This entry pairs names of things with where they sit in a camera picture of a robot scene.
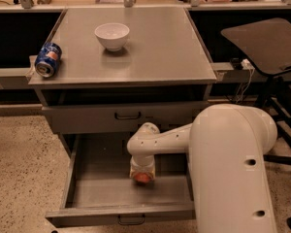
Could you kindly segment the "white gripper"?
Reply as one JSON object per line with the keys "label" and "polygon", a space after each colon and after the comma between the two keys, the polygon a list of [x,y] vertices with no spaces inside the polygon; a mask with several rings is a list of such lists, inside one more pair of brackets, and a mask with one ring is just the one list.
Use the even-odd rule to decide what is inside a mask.
{"label": "white gripper", "polygon": [[129,177],[134,179],[136,173],[149,173],[150,179],[155,180],[155,159],[153,155],[139,156],[135,155],[130,160]]}

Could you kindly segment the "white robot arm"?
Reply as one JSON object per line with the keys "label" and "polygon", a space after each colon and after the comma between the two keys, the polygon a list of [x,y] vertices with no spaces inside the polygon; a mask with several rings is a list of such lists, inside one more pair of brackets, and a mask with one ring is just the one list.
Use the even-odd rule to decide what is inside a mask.
{"label": "white robot arm", "polygon": [[272,117],[255,107],[216,104],[190,124],[160,132],[150,122],[130,138],[130,177],[154,176],[154,156],[185,152],[199,233],[277,233],[264,154]]}

